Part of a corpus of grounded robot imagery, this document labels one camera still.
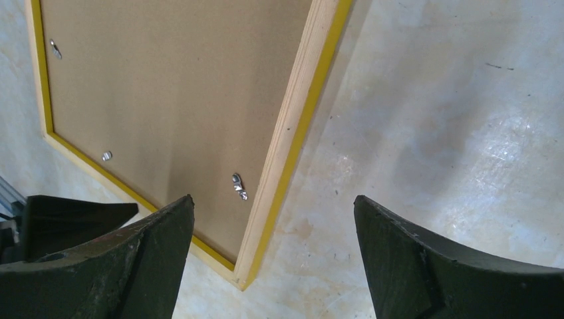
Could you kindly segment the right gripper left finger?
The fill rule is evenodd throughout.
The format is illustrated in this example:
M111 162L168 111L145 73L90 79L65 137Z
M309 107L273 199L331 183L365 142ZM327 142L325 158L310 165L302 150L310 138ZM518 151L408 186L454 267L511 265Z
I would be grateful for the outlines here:
M26 262L1 244L2 318L170 318L190 241L194 203L161 210L75 247Z

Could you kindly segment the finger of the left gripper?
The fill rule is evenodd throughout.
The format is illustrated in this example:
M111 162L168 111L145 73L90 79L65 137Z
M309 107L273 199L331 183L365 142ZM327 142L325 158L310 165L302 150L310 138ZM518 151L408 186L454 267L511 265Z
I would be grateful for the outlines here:
M136 203L95 203L30 196L21 217L20 256L37 261L110 233L138 213Z

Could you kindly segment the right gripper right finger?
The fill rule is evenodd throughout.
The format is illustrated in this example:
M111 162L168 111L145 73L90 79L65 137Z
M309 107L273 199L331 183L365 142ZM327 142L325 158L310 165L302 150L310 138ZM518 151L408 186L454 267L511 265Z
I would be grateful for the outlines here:
M562 318L563 270L491 255L359 195L354 221L377 318Z

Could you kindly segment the brown frame backing board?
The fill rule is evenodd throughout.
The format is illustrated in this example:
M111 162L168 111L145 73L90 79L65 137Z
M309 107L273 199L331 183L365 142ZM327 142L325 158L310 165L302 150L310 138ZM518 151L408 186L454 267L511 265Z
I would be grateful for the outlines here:
M234 262L310 6L42 1L54 130Z

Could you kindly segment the yellow picture frame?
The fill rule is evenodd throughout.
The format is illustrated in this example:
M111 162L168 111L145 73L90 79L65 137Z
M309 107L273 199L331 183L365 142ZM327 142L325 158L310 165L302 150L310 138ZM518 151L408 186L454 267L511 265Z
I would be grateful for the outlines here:
M350 1L311 4L237 260L230 262L201 239L192 239L192 254L239 290L248 288L260 270L351 6ZM121 199L155 211L152 203L54 131L40 2L26 1L25 15L43 139Z

